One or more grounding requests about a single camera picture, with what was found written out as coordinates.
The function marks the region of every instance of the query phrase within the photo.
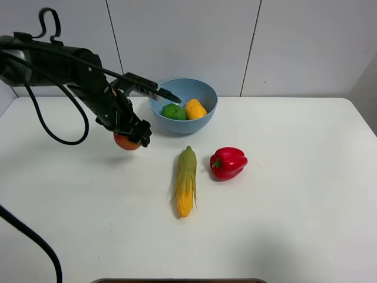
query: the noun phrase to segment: pepper stem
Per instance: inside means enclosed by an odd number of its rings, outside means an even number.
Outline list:
[[[219,159],[217,159],[213,164],[212,164],[212,168],[220,168],[221,167],[221,162]]]

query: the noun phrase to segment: robotic arm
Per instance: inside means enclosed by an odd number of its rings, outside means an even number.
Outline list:
[[[44,14],[51,12],[56,33],[51,43],[35,41],[46,33]],[[98,55],[90,50],[66,47],[61,41],[60,22],[55,10],[44,8],[39,12],[42,33],[37,37],[23,32],[0,37],[0,79],[8,85],[24,85],[36,107],[39,120],[47,133],[61,143],[75,145],[83,142],[88,134],[88,120],[81,106],[62,85],[68,88],[97,116],[96,122],[107,130],[124,136],[130,142],[147,147],[150,142],[150,124],[140,120],[133,112],[129,93],[136,91],[151,99],[164,97],[176,103],[180,99],[158,84],[132,73],[119,75],[102,68]],[[117,78],[108,83],[105,74]],[[50,132],[40,114],[38,103],[30,86],[58,86],[76,105],[85,122],[85,132],[78,141],[64,141]]]

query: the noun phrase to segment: blue bowl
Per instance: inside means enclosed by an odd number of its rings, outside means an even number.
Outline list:
[[[203,128],[212,118],[217,106],[217,94],[208,84],[191,78],[175,78],[160,84],[166,90],[170,90],[182,101],[177,104],[184,108],[191,99],[198,99],[201,105],[207,110],[207,115],[196,120],[173,120],[161,115],[163,107],[172,103],[170,100],[160,98],[151,100],[151,108],[156,115],[157,121],[167,130],[178,134],[190,134]]]

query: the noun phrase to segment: red bell pepper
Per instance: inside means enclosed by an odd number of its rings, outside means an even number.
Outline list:
[[[234,147],[218,149],[210,159],[211,169],[218,180],[225,181],[236,177],[247,165],[243,151]]]

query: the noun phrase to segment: green lime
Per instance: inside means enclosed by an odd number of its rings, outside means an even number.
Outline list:
[[[174,103],[165,105],[161,115],[173,120],[187,120],[187,114],[184,109]]]

